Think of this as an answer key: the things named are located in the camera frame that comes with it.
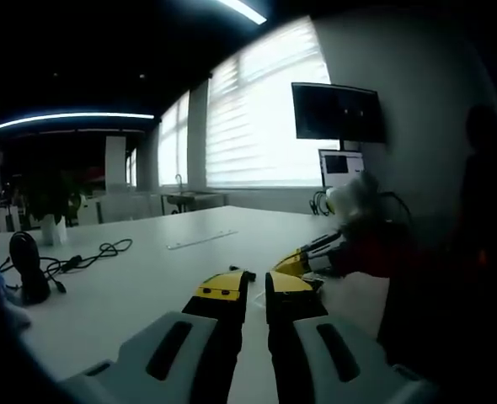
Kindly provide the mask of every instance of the white pillar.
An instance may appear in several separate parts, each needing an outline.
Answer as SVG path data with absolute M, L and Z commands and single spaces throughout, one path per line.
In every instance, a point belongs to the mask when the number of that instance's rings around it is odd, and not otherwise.
M 206 189 L 206 126 L 207 89 L 205 80 L 198 88 L 190 91 L 189 121 L 187 135 L 187 171 L 189 189 Z
M 104 181 L 107 194 L 127 190 L 125 155 L 125 137 L 107 136 L 104 148 Z
M 137 189 L 142 192 L 158 191 L 158 127 L 146 135 L 136 152 Z

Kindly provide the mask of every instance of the potted plant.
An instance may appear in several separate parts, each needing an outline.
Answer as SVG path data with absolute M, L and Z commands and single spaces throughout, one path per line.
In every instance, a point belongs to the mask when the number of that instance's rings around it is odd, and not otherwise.
M 71 176 L 56 170 L 28 173 L 23 175 L 19 190 L 26 215 L 40 222 L 44 243 L 66 242 L 65 220 L 82 202 L 80 189 Z

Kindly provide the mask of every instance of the window blinds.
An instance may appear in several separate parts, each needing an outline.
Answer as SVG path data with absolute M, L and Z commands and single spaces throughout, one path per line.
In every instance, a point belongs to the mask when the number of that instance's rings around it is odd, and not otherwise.
M 213 72 L 207 186 L 321 185 L 318 149 L 336 149 L 338 142 L 296 139 L 292 82 L 329 83 L 310 19 L 278 29 Z

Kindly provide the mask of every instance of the computer screen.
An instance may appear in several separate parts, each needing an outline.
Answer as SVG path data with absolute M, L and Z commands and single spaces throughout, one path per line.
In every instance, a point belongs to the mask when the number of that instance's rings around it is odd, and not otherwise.
M 376 92 L 303 82 L 291 88 L 297 139 L 385 142 Z
M 347 174 L 348 158 L 346 156 L 327 156 L 325 158 L 325 167 L 329 174 Z

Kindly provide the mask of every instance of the black ceiling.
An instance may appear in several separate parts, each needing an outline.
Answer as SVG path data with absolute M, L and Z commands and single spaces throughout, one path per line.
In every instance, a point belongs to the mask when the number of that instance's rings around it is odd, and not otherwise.
M 243 2 L 268 22 L 258 26 L 217 0 L 0 1 L 0 123 L 73 109 L 160 116 L 256 36 L 299 15 L 352 7 Z

